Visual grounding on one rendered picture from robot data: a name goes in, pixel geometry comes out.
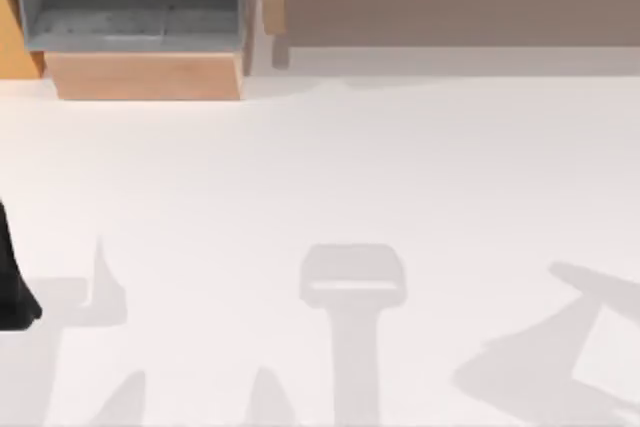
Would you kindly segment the pale wooden drawer front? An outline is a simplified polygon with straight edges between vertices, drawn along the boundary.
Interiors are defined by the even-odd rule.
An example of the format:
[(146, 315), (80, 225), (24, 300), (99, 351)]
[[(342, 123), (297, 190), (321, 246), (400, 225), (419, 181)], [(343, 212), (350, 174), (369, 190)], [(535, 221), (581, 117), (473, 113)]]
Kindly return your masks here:
[(64, 100), (239, 100), (241, 53), (47, 52), (45, 62)]

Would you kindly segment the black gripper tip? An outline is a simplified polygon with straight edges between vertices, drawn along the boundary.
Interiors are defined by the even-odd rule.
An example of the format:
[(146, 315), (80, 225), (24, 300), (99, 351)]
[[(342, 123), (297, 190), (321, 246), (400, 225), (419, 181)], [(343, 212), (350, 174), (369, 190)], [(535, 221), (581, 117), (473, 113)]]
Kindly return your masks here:
[(25, 282), (13, 249), (4, 204), (0, 201), (0, 332), (24, 331), (43, 309)]

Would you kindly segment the wooden cupboard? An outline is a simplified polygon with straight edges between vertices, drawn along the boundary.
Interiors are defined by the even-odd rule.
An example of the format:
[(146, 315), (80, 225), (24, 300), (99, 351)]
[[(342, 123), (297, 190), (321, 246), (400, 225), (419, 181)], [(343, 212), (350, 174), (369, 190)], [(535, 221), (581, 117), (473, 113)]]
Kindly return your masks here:
[(41, 52), (29, 52), (18, 0), (0, 0), (0, 80), (37, 80), (45, 70)]

